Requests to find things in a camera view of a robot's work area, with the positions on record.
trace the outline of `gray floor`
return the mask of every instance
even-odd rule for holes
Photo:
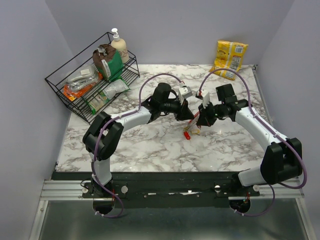
[[[250,212],[271,200],[255,200]],[[41,240],[304,240],[294,199],[277,199],[271,212],[242,217],[226,208],[126,209],[125,216],[95,216],[88,201],[50,202]]]

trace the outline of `red object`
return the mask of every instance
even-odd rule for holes
[[[187,140],[190,140],[190,135],[189,135],[189,133],[187,132],[187,131],[184,131],[183,132],[183,135],[185,136],[185,138],[187,139]]]

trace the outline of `wire basket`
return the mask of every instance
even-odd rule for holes
[[[69,100],[64,95],[64,86],[66,84],[67,78],[74,73],[76,70],[81,68],[84,64],[93,63],[92,54],[93,51],[97,49],[97,47],[101,44],[110,44],[112,33],[106,32],[81,52],[79,52],[76,56],[71,58],[65,64],[60,66],[54,72],[52,72],[49,76],[45,78],[45,81],[49,84],[55,94],[59,97],[59,99],[63,102],[63,104],[70,109],[73,113],[77,114],[80,118],[85,120],[88,123],[91,123],[96,115],[103,111],[108,105],[110,105],[121,93],[117,93],[115,97],[113,97],[110,101],[108,101],[103,107],[97,111],[96,114],[92,113],[92,110],[89,106],[89,103],[102,91],[104,90],[110,82],[113,80],[112,76],[109,80],[102,79],[99,81],[93,88],[91,88],[88,92],[86,92],[83,96],[78,97],[74,101]],[[132,84],[138,77],[140,77],[137,57],[130,51],[129,60],[123,64],[123,68],[119,69],[114,76],[118,76],[119,72],[123,81],[129,86]]]

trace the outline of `white pump head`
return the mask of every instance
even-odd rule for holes
[[[119,37],[119,34],[118,34],[118,29],[117,28],[112,28],[111,32],[113,33],[113,39],[115,41],[119,41],[120,37]]]

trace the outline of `marble countertop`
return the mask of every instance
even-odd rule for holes
[[[104,111],[117,114],[138,105],[138,93],[146,79],[158,73],[170,73],[191,87],[193,95],[198,90],[211,65],[160,65],[140,64],[140,78],[130,91],[121,94]],[[251,66],[239,73],[248,83],[253,107],[267,119]],[[159,82],[169,83],[177,91],[178,82],[170,76],[160,76],[150,81],[142,92],[142,99],[150,96]],[[213,104],[218,103],[216,87],[231,83],[238,99],[247,99],[240,81],[227,80],[212,74],[204,84],[210,91]],[[189,108],[195,114],[201,100],[188,98]],[[112,172],[200,172],[242,171],[259,165],[264,152],[258,142],[240,125],[230,119],[218,120],[212,127],[202,127],[199,135],[187,140],[183,128],[187,121],[176,121],[173,114],[160,117],[147,125],[137,126],[121,136],[116,152],[110,159]],[[82,143],[89,124],[72,113],[57,161],[58,172],[90,172],[90,156]]]

